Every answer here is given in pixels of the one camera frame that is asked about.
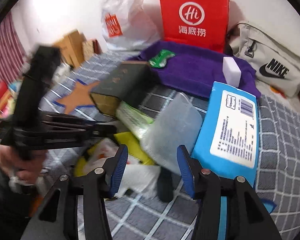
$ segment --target human hand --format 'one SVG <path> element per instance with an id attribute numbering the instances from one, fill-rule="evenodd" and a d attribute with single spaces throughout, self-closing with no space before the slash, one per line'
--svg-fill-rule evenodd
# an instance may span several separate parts
<path id="1" fill-rule="evenodd" d="M 8 176 L 12 175 L 14 169 L 21 169 L 15 175 L 28 184 L 34 184 L 40 175 L 46 153 L 47 150 L 33 151 L 32 159 L 23 161 L 14 148 L 0 145 L 0 168 Z"/>

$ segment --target purple fabric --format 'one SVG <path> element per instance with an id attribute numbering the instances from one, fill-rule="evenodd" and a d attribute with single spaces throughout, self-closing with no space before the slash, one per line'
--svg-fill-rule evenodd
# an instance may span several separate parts
<path id="1" fill-rule="evenodd" d="M 139 56 L 130 59 L 148 61 L 162 49 L 176 54 L 175 57 L 168 59 L 164 68 L 151 68 L 163 85 L 209 98 L 214 81 L 226 83 L 222 73 L 222 63 L 223 57 L 227 55 L 209 49 L 172 41 L 158 41 L 143 50 Z M 256 71 L 245 60 L 236 57 L 234 60 L 241 70 L 239 89 L 259 98 L 261 93 L 255 85 Z"/>

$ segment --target red paper bag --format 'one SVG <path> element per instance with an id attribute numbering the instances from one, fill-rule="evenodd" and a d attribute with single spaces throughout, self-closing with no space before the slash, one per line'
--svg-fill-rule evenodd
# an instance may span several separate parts
<path id="1" fill-rule="evenodd" d="M 223 52 L 229 0 L 160 0 L 164 39 Z"/>

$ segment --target nike swoosh logo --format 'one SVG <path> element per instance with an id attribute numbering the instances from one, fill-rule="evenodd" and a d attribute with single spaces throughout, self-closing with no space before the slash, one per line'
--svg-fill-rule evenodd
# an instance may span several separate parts
<path id="1" fill-rule="evenodd" d="M 263 66 L 261 66 L 261 67 L 259 68 L 259 71 L 260 71 L 260 74 L 261 74 L 261 75 L 263 75 L 263 76 L 265 76 L 265 77 L 273 77 L 273 78 L 280 78 L 280 79 L 286 79 L 286 80 L 289 80 L 289 79 L 287 79 L 287 78 L 284 78 L 284 77 L 281 77 L 281 76 L 277 76 L 277 75 L 268 73 L 268 72 L 266 71 L 266 65 L 267 65 L 267 64 L 265 64 L 265 65 L 263 65 Z"/>

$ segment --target orange star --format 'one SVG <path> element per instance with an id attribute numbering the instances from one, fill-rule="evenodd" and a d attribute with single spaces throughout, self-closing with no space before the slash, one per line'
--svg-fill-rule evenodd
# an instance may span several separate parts
<path id="1" fill-rule="evenodd" d="M 78 106 L 94 105 L 93 101 L 89 96 L 89 93 L 90 90 L 99 83 L 100 81 L 96 81 L 89 85 L 83 85 L 82 83 L 77 81 L 74 85 L 74 89 L 72 90 L 72 92 L 69 95 L 56 100 L 56 102 L 65 108 L 65 114 L 69 114 Z"/>

